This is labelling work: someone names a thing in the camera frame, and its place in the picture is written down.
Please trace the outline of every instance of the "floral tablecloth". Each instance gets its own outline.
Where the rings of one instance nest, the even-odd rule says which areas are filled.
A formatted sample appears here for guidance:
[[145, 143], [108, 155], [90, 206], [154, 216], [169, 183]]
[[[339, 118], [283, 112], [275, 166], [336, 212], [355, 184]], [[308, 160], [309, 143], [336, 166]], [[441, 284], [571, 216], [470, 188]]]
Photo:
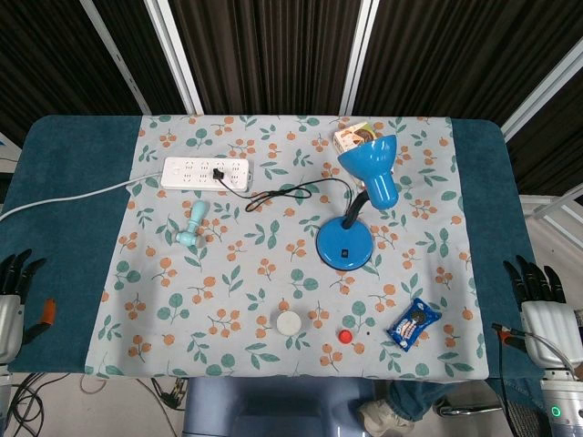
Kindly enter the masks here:
[[[231, 193], [165, 190], [159, 178], [131, 196], [87, 353], [86, 373], [132, 376], [364, 376], [461, 381], [488, 376], [451, 120], [426, 117], [143, 117], [131, 177], [161, 171], [165, 157], [239, 157], [251, 192], [343, 178], [333, 132], [369, 121], [397, 135], [395, 208], [370, 204], [371, 260], [334, 271], [314, 246], [341, 215], [346, 188], [309, 186], [307, 200], [275, 198], [246, 213]], [[210, 210], [196, 247], [174, 242], [193, 202]], [[443, 317], [403, 352], [386, 334], [419, 297]], [[302, 318], [285, 337], [284, 310]], [[337, 340], [340, 329], [351, 344]]]

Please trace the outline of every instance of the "snack package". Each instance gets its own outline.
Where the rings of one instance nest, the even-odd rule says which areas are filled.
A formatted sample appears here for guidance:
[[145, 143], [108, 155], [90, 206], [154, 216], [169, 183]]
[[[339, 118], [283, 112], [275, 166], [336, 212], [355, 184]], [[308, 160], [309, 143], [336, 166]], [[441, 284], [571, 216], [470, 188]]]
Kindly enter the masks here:
[[433, 311], [425, 302], [415, 298], [409, 310], [394, 323], [390, 330], [387, 330], [387, 333], [407, 352], [415, 344], [419, 334], [439, 319], [441, 319], [441, 312]]
[[[369, 125], [366, 121], [362, 123], [357, 123], [356, 125], [348, 126], [343, 130], [339, 130], [338, 132], [334, 133], [333, 144], [334, 148], [338, 155], [341, 155], [344, 152], [352, 150], [355, 147], [359, 147], [362, 143], [367, 143], [369, 141], [373, 141], [376, 139], [376, 134], [374, 133], [373, 128]], [[353, 178], [354, 183], [360, 189], [366, 189], [364, 182], [360, 179]]]

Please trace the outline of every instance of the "lamp base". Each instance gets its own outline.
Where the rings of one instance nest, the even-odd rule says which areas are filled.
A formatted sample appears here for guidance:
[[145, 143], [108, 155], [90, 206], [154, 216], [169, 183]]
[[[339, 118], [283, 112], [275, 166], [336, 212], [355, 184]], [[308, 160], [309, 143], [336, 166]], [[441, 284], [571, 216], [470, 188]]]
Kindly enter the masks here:
[[337, 270], [355, 270], [362, 267], [373, 254], [373, 235], [361, 221], [343, 228], [344, 217], [326, 222], [316, 236], [318, 255]]

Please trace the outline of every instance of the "red bottle cap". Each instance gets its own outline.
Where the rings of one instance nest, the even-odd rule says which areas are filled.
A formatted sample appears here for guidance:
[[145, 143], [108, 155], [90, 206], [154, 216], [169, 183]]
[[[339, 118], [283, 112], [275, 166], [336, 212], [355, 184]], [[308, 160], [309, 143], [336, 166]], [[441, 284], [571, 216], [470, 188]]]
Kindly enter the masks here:
[[341, 330], [338, 332], [338, 340], [340, 343], [348, 344], [353, 340], [353, 334], [349, 330]]

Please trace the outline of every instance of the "desk lamp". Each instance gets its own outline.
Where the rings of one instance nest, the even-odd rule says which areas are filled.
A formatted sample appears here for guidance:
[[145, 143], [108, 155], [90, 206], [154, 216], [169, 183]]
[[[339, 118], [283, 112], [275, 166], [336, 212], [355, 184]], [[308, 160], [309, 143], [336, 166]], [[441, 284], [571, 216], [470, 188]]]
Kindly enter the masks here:
[[320, 258], [333, 269], [355, 270], [362, 267], [373, 254], [373, 234], [358, 220], [358, 213], [367, 200], [377, 209], [389, 209], [399, 196], [391, 176], [396, 155], [395, 135], [362, 143], [338, 157], [340, 164], [359, 178], [362, 191], [346, 211], [346, 215], [326, 222], [316, 237]]

